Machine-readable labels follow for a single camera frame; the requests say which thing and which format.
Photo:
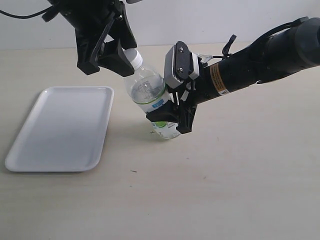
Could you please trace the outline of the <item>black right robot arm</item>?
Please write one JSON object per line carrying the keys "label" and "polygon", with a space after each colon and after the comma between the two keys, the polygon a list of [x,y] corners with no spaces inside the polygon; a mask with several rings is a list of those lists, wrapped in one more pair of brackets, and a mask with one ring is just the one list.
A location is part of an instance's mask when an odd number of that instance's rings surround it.
{"label": "black right robot arm", "polygon": [[301,17],[261,35],[246,48],[230,53],[232,35],[217,57],[208,64],[178,41],[166,54],[164,82],[173,98],[148,111],[151,122],[172,122],[190,133],[197,106],[247,88],[286,78],[320,64],[320,20]]}

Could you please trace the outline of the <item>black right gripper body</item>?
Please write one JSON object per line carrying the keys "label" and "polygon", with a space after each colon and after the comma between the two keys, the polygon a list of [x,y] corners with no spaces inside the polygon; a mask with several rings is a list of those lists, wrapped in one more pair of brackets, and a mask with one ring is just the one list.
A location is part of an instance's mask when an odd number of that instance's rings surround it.
{"label": "black right gripper body", "polygon": [[[208,61],[212,59],[209,55],[197,55],[200,60],[200,74],[203,73],[203,68],[208,65]],[[171,89],[167,84],[169,93],[173,96],[173,102],[177,104],[178,110],[180,106],[188,104],[188,97],[196,91],[196,82],[201,78],[198,77],[195,80],[189,79],[186,83],[183,83],[180,87],[176,89]]]}

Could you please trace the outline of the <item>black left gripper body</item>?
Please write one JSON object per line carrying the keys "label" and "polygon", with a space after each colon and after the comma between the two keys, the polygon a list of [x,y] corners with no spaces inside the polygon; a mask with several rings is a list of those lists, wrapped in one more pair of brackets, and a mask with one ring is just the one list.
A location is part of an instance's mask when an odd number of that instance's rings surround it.
{"label": "black left gripper body", "polygon": [[87,42],[99,38],[112,19],[124,17],[125,4],[121,0],[50,0],[52,8],[42,15],[45,22],[53,20],[58,14],[70,23],[75,30],[78,54],[86,51]]}

